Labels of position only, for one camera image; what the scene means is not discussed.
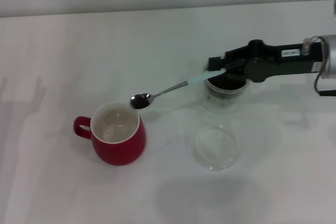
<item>label sticker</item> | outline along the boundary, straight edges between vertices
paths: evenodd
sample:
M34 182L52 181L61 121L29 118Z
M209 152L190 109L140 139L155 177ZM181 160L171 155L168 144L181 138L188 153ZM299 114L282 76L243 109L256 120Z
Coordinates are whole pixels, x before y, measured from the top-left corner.
M311 68L311 72L319 72L321 69L322 62L314 62L313 67Z
M289 49L281 51L282 57L289 57L289 56L300 56L300 49Z

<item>metal spoon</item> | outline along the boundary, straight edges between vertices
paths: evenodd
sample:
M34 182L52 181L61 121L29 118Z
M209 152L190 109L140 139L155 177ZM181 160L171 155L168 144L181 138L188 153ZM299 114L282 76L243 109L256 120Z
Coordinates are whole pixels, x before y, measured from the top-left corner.
M141 93L141 94L136 94L135 96L133 96L130 99L130 105L136 109L143 109L146 108L147 106L149 106L150 104L152 104L152 102L154 101L155 98L159 97L162 94L166 94L172 90L175 89L179 89L181 87L187 86L189 84L194 84L197 82L201 82L204 81L206 79L209 79L211 77L215 77L215 76L219 76L220 74L224 74L225 73L225 69L222 69L220 71L211 71L211 72L205 72L199 76L193 77L187 81L183 81L175 86L172 86L168 89L165 89L163 91L161 91L160 93L157 93L155 95L152 94L146 94L146 93Z

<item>coffee grounds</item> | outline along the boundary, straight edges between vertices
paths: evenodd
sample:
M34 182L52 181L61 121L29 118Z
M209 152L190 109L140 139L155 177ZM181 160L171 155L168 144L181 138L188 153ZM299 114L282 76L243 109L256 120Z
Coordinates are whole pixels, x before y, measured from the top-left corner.
M208 81L217 88L224 90L240 89L246 84L246 80L228 78L226 73L209 78Z
M147 94L137 94L136 99L130 101L132 107L136 110L146 108L149 105Z

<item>mug handle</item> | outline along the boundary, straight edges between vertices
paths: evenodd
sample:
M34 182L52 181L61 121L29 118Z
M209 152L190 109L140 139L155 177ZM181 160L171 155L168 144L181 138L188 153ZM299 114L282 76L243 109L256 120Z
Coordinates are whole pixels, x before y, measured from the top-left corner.
M81 127L81 125L90 127L90 122L91 122L91 118L87 118L86 116L77 117L73 123L74 124L73 131L75 132L77 136L91 139L91 131L85 130Z

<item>white table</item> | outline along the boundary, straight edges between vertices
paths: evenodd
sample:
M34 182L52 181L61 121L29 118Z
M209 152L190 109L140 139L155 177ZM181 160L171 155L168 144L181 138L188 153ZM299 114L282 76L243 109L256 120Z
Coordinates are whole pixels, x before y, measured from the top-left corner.
M336 98L315 94L315 74L270 78L232 115L207 112L197 86L160 97L128 166L72 131L76 116L161 91L252 39L336 34L333 13L319 1L0 19L0 223L336 223ZM188 149L207 120L242 145L226 171Z

